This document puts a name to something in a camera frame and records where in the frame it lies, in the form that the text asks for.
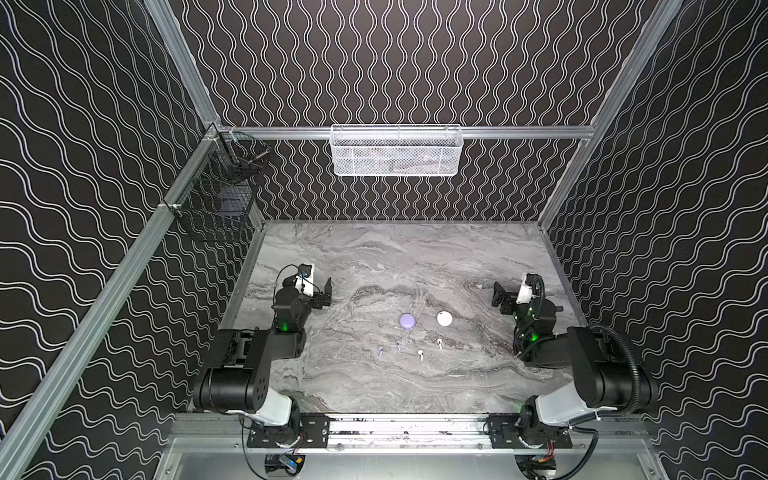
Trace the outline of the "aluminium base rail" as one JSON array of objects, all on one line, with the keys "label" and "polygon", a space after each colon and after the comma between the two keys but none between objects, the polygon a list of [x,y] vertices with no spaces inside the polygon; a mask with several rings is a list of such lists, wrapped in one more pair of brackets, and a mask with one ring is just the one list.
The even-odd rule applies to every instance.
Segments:
[{"label": "aluminium base rail", "polygon": [[637,417],[607,418],[564,429],[543,443],[520,439],[515,414],[309,413],[297,433],[275,439],[276,430],[235,416],[182,414],[172,427],[164,456],[183,454],[558,454],[587,450],[591,430],[599,452],[643,453],[650,440]]}]

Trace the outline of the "white earbud charging case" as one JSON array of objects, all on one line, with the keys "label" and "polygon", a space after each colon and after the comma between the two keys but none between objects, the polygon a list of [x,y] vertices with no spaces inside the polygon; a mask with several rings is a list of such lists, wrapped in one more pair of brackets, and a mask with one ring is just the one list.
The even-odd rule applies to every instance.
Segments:
[{"label": "white earbud charging case", "polygon": [[454,321],[454,316],[448,311],[440,311],[436,315],[436,322],[442,327],[451,326]]}]

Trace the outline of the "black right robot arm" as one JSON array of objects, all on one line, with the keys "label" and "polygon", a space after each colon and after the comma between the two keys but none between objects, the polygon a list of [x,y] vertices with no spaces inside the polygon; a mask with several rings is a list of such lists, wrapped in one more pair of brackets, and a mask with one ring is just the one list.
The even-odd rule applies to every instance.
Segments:
[{"label": "black right robot arm", "polygon": [[565,385],[525,400],[518,413],[489,416],[484,428],[495,448],[565,448],[566,433],[582,423],[656,404],[658,383],[624,334],[602,324],[554,332],[562,308],[547,298],[539,275],[526,275],[516,293],[496,282],[491,305],[514,321],[513,353],[526,367],[572,374]]}]

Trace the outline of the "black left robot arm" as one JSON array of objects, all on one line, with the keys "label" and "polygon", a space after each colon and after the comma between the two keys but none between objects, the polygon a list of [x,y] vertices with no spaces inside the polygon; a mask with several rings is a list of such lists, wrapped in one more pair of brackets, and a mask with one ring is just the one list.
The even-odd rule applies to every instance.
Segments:
[{"label": "black left robot arm", "polygon": [[270,329],[218,331],[194,382],[194,408],[244,417],[262,436],[259,446],[295,447],[303,440],[301,413],[294,399],[270,386],[271,365],[301,356],[310,314],[329,307],[332,296],[331,279],[319,288],[296,274],[274,294]]}]

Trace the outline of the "purple earbud charging case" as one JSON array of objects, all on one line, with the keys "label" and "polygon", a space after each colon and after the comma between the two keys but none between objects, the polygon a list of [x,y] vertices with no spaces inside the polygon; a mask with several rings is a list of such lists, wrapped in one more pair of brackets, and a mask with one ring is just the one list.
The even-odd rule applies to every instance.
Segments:
[{"label": "purple earbud charging case", "polygon": [[416,325],[416,318],[410,313],[404,313],[399,318],[399,325],[405,330],[411,330]]}]

